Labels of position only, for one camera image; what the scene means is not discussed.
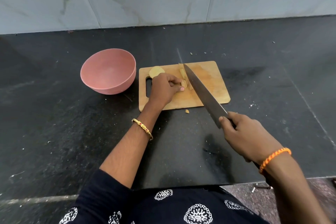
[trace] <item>person's left hand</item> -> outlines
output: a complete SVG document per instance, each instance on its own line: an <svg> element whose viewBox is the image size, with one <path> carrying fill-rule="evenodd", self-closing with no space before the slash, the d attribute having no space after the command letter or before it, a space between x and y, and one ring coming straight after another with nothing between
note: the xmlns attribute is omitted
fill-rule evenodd
<svg viewBox="0 0 336 224"><path fill-rule="evenodd" d="M184 91L184 87L180 85L181 82L182 79L172 74L160 73L155 76L152 79L152 90L148 102L162 110L176 92Z"/></svg>

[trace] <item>navy blue dress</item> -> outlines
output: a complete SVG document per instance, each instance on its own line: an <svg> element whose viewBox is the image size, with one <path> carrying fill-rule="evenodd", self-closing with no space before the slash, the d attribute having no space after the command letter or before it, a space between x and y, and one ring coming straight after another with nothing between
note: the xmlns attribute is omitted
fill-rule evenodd
<svg viewBox="0 0 336 224"><path fill-rule="evenodd" d="M97 170L59 224L263 223L219 186L132 191Z"/></svg>

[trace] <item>orange bracelet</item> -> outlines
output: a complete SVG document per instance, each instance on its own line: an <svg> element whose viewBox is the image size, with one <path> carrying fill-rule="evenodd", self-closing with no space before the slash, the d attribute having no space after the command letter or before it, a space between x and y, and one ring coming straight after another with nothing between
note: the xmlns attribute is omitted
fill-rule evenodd
<svg viewBox="0 0 336 224"><path fill-rule="evenodd" d="M149 134L149 136L150 136L149 141L152 141L152 140L153 140L153 136L152 136L152 134L149 132L148 128L146 128L146 126L145 126L144 124L142 124L140 121L138 121L137 119L133 119L133 120L132 120L132 122L134 122L134 121L135 121L140 127L142 127L142 128L146 131L147 134Z"/></svg>
<svg viewBox="0 0 336 224"><path fill-rule="evenodd" d="M266 167L266 165L272 160L274 159L276 156L278 156L279 154L283 153L283 152L288 152L290 155L292 155L292 152L290 149L288 148L282 148L280 150L277 150L276 152L272 153L267 159L265 159L265 161L262 163L262 165L259 168L259 173L263 173L264 168Z"/></svg>

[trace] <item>knife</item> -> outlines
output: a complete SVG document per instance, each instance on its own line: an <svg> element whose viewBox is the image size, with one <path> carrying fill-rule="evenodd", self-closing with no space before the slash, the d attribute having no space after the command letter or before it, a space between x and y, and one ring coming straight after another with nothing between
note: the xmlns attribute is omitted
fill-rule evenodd
<svg viewBox="0 0 336 224"><path fill-rule="evenodd" d="M229 119L227 111L221 106L220 103L213 97L213 95L208 91L206 86L200 81L200 79L195 75L195 73L186 65L184 65L184 70L188 76L188 79L193 86L196 94L200 98L204 107L207 109L208 113L212 117L213 121L216 123L218 128L222 128L220 121L218 120L220 116L224 116ZM231 124L233 128L236 128L236 125L231 119Z"/></svg>

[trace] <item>cutting board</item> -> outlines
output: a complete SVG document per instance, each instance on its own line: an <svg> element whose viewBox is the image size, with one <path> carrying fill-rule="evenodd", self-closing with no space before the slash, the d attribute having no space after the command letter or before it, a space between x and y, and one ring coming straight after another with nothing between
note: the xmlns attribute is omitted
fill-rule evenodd
<svg viewBox="0 0 336 224"><path fill-rule="evenodd" d="M220 103L229 103L230 96L226 89L225 83L219 72L215 61L204 61L195 63L186 63L190 69L197 75L201 82L207 87L215 99ZM180 68L183 64L161 66L166 73L173 74L181 78ZM139 110L142 111L145 104L148 102L146 97L146 79L149 78L149 71L152 67L144 67L139 69ZM173 96L173 99L168 103L163 110L179 109L203 106L195 90L190 90L187 87L184 91L178 92Z"/></svg>

